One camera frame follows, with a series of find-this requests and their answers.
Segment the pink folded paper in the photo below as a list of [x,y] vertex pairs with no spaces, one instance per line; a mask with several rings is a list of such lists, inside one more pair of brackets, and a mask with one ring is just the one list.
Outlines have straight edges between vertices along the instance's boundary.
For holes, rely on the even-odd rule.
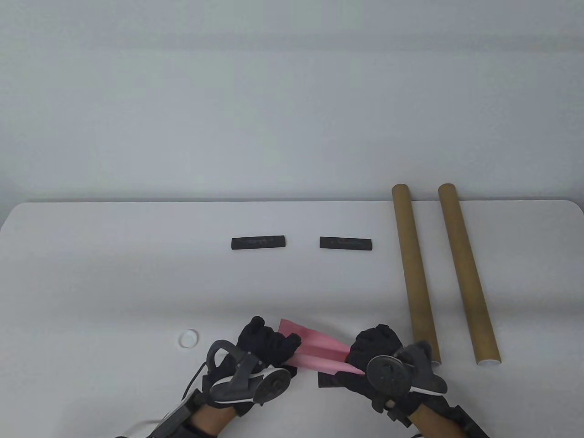
[[295,324],[287,319],[280,320],[278,331],[284,336],[296,333],[302,339],[302,345],[287,362],[287,365],[335,374],[345,371],[353,374],[365,374],[358,368],[345,363],[349,347],[324,333]]

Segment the white wall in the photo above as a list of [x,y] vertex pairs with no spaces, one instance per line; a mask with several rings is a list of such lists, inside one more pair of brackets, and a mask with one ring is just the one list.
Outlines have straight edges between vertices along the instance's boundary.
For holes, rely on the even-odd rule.
[[26,199],[567,197],[584,4],[1,0],[0,223]]

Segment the strap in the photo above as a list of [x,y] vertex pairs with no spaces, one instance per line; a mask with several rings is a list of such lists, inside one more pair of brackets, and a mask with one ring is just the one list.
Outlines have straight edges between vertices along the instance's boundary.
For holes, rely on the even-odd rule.
[[178,427],[176,432],[169,436],[169,438],[217,438],[214,435],[209,435],[202,430],[197,429],[187,423]]

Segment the hand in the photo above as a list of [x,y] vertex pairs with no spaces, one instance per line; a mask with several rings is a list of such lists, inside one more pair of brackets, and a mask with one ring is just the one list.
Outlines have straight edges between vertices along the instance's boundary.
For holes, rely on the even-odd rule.
[[[370,328],[357,335],[355,342],[345,362],[367,371],[367,364],[376,356],[391,356],[403,347],[395,332],[384,324]],[[366,376],[342,371],[335,374],[336,379],[349,391],[364,395],[371,400],[371,406],[377,412],[382,413],[390,397],[377,391]]]
[[[272,365],[287,369],[292,377],[294,377],[297,369],[295,367],[285,366],[283,363],[291,358],[300,346],[300,337],[294,333],[285,337],[281,333],[274,332],[265,323],[263,318],[253,317],[251,322],[244,327],[239,335],[237,346],[243,351],[251,352],[262,361],[262,364],[253,370],[254,373],[258,373],[267,366]],[[221,362],[221,365],[203,377],[203,393],[208,394],[215,382],[222,378],[233,376],[235,371],[235,358],[230,355],[226,356],[223,362]],[[246,414],[253,406],[251,402],[218,404],[214,403],[210,398],[208,399],[207,404],[214,408],[228,408],[233,406],[239,416]]]

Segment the black rectangular block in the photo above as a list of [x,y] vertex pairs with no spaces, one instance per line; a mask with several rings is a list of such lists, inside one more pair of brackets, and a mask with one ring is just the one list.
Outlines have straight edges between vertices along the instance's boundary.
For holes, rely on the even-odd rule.
[[282,248],[286,246],[284,236],[233,237],[231,249]]
[[356,249],[358,251],[371,251],[373,242],[371,239],[353,239],[349,237],[321,237],[321,248],[331,249]]

